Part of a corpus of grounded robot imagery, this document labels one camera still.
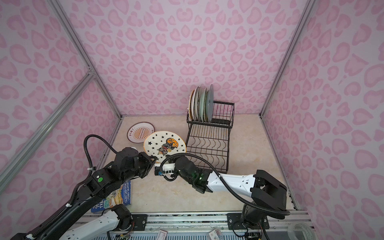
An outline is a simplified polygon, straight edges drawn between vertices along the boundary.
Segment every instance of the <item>black mounting plate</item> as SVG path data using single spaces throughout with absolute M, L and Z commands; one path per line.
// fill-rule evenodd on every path
M 135 222 L 133 230 L 144 231 L 147 225 L 147 217 L 147 214 L 132 214 L 133 221 Z
M 229 230 L 246 230 L 246 228 L 240 223 L 241 213 L 240 214 L 227 214 L 227 223 L 228 223 L 228 229 Z M 264 222 L 264 228 L 269 229 L 269 223 L 268 220 Z

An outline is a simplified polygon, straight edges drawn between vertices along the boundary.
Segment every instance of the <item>white cable clip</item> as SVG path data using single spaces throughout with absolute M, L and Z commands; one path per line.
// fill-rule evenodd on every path
M 28 239 L 31 239 L 31 240 L 34 240 L 34 239 L 36 239 L 35 237 L 33 237 L 32 236 L 32 234 L 30 233 L 30 234 L 28 234 L 27 236 L 25 236 L 26 238 L 28 238 Z

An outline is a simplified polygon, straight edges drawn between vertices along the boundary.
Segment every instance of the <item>book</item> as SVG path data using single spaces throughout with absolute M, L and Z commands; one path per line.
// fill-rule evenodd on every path
M 131 181 L 125 182 L 118 190 L 113 191 L 108 197 L 92 207 L 91 212 L 100 212 L 119 204 L 131 204 Z

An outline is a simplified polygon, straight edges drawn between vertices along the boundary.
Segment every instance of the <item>wire rack shelf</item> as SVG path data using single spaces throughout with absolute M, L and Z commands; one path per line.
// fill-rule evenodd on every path
M 227 173 L 229 165 L 229 136 L 233 126 L 235 104 L 214 101 L 212 122 L 199 122 L 189 118 L 187 152 L 209 161 L 219 172 Z M 188 157 L 197 167 L 210 167 L 195 158 Z

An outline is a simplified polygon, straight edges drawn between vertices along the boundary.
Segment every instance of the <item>pink wall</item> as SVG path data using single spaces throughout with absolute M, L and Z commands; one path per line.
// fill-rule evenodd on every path
M 186 113 L 215 86 L 259 113 L 306 0 L 63 0 L 123 114 Z
M 84 138 L 97 134 L 108 140 L 116 123 L 100 89 L 91 82 L 0 196 L 0 236 L 8 239 L 35 228 L 68 201 L 74 186 L 88 174 Z M 88 140 L 94 166 L 105 148 L 96 138 Z
M 267 112 L 320 239 L 384 238 L 383 8 L 322 0 Z
M 44 0 L 2 1 L 0 22 L 1 172 L 85 69 Z

